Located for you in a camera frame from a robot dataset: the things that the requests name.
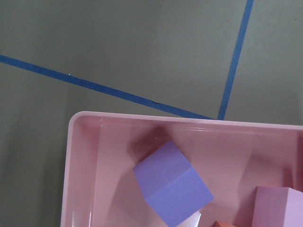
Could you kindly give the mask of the orange foam cube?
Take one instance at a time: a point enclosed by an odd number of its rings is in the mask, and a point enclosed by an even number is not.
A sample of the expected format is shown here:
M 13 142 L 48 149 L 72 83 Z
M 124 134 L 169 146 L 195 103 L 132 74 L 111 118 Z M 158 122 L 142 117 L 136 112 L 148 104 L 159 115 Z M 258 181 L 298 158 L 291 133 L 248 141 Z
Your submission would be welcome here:
M 212 227 L 239 227 L 239 226 L 217 220 L 213 223 Z

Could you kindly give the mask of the pink plastic bin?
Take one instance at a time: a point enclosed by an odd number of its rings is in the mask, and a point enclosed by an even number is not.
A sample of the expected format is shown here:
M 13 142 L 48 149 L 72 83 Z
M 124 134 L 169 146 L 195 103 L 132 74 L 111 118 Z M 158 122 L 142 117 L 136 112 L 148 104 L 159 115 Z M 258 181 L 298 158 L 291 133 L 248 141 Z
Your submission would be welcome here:
M 69 122 L 62 227 L 300 227 L 303 128 L 83 111 Z

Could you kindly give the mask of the purple foam cube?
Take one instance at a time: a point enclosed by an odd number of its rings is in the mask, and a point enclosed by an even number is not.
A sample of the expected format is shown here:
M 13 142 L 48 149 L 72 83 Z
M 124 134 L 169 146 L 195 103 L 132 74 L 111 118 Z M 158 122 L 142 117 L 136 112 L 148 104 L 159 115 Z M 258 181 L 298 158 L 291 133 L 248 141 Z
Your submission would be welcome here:
M 198 172 L 169 141 L 133 168 L 146 203 L 176 227 L 213 200 Z

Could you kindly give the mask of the pink foam cube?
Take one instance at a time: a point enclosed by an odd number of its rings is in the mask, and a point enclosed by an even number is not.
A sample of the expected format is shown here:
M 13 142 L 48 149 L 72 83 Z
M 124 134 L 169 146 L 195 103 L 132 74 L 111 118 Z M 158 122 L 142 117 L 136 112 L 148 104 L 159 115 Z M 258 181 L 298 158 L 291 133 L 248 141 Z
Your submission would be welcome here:
M 288 187 L 257 188 L 253 227 L 301 227 L 303 193 Z

